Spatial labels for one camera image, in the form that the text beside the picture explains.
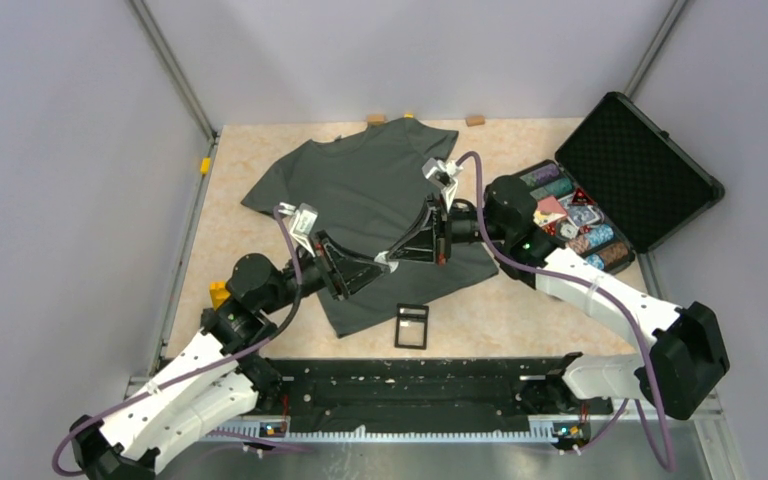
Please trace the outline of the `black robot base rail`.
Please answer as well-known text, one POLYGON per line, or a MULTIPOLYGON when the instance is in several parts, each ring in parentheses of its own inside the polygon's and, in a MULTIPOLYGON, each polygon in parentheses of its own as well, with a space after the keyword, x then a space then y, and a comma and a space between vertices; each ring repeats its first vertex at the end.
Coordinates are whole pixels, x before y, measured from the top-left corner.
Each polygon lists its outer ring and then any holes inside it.
POLYGON ((525 433, 539 415, 610 415, 606 398, 576 400, 558 357, 275 359, 280 375, 253 412, 292 433, 525 433))

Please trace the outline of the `dark grey t-shirt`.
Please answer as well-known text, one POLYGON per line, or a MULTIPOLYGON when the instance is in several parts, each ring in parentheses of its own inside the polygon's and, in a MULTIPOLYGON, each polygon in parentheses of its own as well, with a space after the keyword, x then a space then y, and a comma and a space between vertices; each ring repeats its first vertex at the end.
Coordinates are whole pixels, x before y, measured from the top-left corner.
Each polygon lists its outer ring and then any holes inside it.
MULTIPOLYGON (((309 140, 273 163, 241 203, 262 214, 281 202, 307 203, 318 211, 316 228, 374 255, 404 234, 435 192, 422 167, 448 159, 458 136, 402 118, 329 143, 309 140)), ((336 335, 345 337, 392 318, 399 303, 427 304, 497 273, 483 246, 456 245, 443 266, 404 262, 347 300, 326 290, 318 297, 336 335)))

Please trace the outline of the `blue round brooch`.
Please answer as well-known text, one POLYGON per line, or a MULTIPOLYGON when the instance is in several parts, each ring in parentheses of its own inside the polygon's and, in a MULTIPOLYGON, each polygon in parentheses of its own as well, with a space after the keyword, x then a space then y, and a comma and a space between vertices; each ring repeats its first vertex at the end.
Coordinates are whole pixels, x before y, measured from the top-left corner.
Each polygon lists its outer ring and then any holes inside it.
POLYGON ((391 260, 389 258, 389 251, 381 251, 375 257, 374 261, 378 264, 385 266, 390 273, 395 272, 399 266, 398 260, 391 260))

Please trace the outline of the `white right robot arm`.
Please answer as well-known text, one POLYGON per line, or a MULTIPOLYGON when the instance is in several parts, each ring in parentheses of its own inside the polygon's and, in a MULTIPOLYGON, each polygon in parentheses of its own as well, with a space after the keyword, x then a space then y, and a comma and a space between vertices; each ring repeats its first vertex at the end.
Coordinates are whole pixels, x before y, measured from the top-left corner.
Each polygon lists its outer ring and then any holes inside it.
POLYGON ((634 346, 633 354, 570 354, 546 385, 549 404, 572 412, 586 399, 645 400, 656 412, 689 419, 728 373, 719 322, 700 302, 681 307, 600 270, 533 220, 536 200, 512 175, 484 187, 474 212, 457 217, 446 195, 430 195, 413 225, 377 262, 442 264, 456 243, 484 241, 511 277, 571 304, 634 346))

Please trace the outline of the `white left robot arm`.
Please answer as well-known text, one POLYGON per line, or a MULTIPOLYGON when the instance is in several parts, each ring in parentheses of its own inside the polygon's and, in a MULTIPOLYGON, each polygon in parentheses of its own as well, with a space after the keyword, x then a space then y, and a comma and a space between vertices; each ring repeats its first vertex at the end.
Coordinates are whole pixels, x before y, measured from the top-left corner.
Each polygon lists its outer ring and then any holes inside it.
POLYGON ((389 252, 351 251, 320 231, 291 246, 278 269, 262 254, 241 257, 225 284, 229 293, 207 308, 190 343, 122 403, 71 427, 70 447, 88 479, 153 479, 193 443, 225 421, 279 404, 283 376, 260 350, 287 329, 301 301, 322 289, 339 300, 393 272, 389 252))

